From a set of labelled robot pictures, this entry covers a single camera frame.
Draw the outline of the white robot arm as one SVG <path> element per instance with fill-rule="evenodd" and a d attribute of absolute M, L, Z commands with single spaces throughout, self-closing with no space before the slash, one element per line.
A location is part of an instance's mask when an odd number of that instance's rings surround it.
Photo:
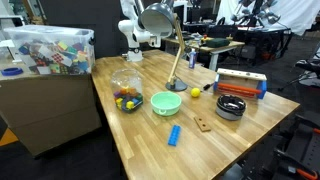
<path fill-rule="evenodd" d="M 139 16 L 144 11 L 142 0 L 120 0 L 122 13 L 127 20 L 118 22 L 118 29 L 125 35 L 128 42 L 126 60 L 131 62 L 142 61 L 141 43 L 148 43 L 151 47 L 159 48 L 161 38 L 144 28 Z"/>

